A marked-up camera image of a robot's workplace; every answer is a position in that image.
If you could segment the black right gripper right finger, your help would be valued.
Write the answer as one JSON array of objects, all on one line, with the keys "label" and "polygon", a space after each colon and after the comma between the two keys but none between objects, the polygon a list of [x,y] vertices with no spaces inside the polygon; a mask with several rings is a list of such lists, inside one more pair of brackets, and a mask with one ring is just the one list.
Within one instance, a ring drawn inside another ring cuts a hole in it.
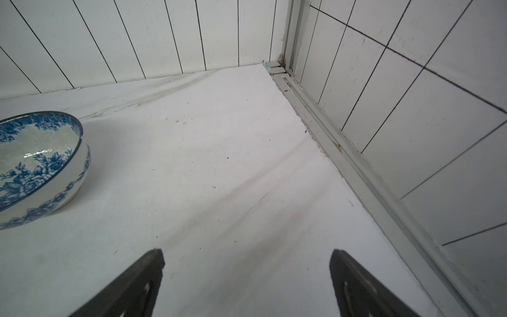
[{"label": "black right gripper right finger", "polygon": [[418,317],[346,251],[332,252],[330,273],[341,316]]}]

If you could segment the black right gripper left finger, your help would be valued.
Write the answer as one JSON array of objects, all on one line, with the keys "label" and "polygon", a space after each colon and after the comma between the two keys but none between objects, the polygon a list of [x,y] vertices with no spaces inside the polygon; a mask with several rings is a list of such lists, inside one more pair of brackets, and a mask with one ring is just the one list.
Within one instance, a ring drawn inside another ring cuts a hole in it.
[{"label": "black right gripper left finger", "polygon": [[162,281],[161,249],[142,255],[72,316],[151,316]]}]

